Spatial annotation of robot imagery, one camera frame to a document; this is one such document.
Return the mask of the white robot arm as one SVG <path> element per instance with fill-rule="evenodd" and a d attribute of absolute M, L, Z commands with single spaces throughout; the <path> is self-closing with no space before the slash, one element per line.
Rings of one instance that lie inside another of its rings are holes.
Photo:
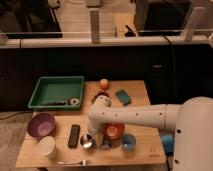
<path fill-rule="evenodd" d="M 88 110 L 88 129 L 104 123 L 142 125 L 175 132 L 173 171 L 213 171 L 213 98 L 194 97 L 183 104 L 106 107 L 99 96 Z"/>

